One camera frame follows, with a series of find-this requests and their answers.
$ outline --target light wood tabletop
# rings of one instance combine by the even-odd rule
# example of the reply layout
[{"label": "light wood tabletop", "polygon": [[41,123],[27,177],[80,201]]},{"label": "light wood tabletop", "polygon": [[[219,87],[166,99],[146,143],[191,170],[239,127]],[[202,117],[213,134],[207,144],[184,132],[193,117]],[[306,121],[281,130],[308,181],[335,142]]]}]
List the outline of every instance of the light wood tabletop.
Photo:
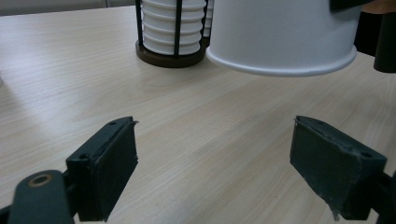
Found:
[{"label": "light wood tabletop", "polygon": [[372,57],[325,76],[258,77],[208,59],[156,67],[136,57],[136,40],[134,7],[0,17],[0,207],[26,176],[64,171],[72,152],[126,116],[140,121],[139,163],[108,223],[335,223],[290,165],[297,115],[396,170],[396,78]]}]

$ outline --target table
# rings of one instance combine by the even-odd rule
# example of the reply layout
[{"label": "table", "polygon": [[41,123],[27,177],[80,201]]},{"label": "table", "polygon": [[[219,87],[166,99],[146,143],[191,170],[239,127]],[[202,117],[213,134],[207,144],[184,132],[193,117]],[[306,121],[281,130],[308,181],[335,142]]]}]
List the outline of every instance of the table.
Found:
[{"label": "table", "polygon": [[134,7],[1,17],[0,30],[1,207],[23,178],[64,171],[96,131],[131,115],[139,164],[108,223],[335,223],[290,165],[296,115],[331,124],[396,170],[396,78],[367,55],[304,78],[207,59],[155,67],[136,57]]}]

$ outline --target stack of white cups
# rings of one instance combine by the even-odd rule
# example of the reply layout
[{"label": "stack of white cups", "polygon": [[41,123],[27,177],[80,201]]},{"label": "stack of white cups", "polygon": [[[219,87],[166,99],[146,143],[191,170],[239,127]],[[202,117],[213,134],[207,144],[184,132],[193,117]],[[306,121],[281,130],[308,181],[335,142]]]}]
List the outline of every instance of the stack of white cups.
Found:
[{"label": "stack of white cups", "polygon": [[210,29],[212,28],[214,6],[215,6],[215,0],[208,0],[206,19],[205,19],[204,37],[210,37]]},{"label": "stack of white cups", "polygon": [[[183,0],[180,22],[179,55],[200,49],[205,0]],[[142,0],[143,45],[162,55],[175,52],[177,0]]]}]

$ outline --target wooden table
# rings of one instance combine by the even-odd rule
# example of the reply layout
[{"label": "wooden table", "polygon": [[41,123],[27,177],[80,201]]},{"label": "wooden table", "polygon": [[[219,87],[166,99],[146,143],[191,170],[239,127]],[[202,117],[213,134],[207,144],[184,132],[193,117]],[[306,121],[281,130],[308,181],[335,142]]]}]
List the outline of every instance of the wooden table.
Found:
[{"label": "wooden table", "polygon": [[304,78],[207,59],[155,67],[136,57],[134,7],[1,17],[0,31],[1,207],[23,178],[64,171],[96,131],[131,115],[139,164],[109,223],[334,223],[290,165],[296,115],[330,123],[396,170],[396,78],[372,57]]}]

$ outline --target wood grain surface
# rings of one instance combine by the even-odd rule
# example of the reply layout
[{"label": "wood grain surface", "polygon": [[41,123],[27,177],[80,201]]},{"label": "wood grain surface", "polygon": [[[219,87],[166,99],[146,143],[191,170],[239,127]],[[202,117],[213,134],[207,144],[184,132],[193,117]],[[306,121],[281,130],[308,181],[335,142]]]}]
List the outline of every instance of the wood grain surface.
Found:
[{"label": "wood grain surface", "polygon": [[1,207],[26,176],[64,171],[102,126],[131,115],[139,164],[108,223],[335,223],[290,165],[296,115],[396,170],[396,78],[372,57],[320,77],[258,77],[207,59],[155,67],[136,40],[134,7],[0,17]]}]

